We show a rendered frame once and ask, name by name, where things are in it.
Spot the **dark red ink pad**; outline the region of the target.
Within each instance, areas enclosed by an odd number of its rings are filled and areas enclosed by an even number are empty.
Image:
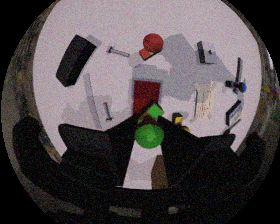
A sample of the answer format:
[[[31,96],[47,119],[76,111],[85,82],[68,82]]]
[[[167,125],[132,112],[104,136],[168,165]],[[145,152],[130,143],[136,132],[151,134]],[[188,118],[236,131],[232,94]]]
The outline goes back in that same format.
[[[162,83],[164,79],[136,78],[131,79],[130,117],[134,116],[154,99],[159,104],[162,96]]]

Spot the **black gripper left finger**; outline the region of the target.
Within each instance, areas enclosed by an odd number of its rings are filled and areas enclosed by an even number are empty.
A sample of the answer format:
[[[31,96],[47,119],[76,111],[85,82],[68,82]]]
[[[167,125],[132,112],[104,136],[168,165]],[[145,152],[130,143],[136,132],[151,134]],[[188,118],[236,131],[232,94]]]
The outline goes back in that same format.
[[[116,186],[124,186],[125,174],[134,144],[134,131],[139,114],[127,117],[121,123],[105,131],[76,127],[74,124],[60,123],[57,127],[66,148],[105,158],[109,163]]]

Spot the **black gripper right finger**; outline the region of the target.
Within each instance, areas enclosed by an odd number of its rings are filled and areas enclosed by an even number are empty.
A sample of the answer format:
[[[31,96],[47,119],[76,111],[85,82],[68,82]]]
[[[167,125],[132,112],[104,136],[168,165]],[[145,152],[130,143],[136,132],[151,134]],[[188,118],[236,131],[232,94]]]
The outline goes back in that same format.
[[[164,139],[160,143],[162,158],[164,158],[167,187],[181,186],[180,181],[190,173],[191,169],[200,162],[206,152],[215,149],[231,147],[236,138],[235,134],[217,134],[217,136],[196,137],[195,134],[186,132],[184,128],[176,126],[166,117],[157,116],[160,122]]]

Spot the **beige inspection card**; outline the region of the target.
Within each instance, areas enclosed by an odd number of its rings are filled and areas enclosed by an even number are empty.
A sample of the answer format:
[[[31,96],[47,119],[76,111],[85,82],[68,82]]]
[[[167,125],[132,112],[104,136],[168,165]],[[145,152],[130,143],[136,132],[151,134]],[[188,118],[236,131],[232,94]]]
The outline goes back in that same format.
[[[194,98],[194,113],[192,113],[191,123],[196,119],[212,118],[212,103],[214,103],[215,87],[214,84],[199,84],[195,82],[192,84],[195,87],[195,98]]]

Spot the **black stamp pad tin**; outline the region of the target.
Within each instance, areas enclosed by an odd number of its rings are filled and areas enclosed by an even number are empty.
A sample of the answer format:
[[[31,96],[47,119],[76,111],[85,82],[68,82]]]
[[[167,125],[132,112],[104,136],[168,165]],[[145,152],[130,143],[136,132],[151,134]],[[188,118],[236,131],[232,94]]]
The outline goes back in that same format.
[[[230,124],[234,123],[235,119],[239,117],[240,113],[241,113],[241,101],[237,99],[234,106],[231,106],[231,108],[227,109],[225,124],[227,124],[227,126],[230,126]]]

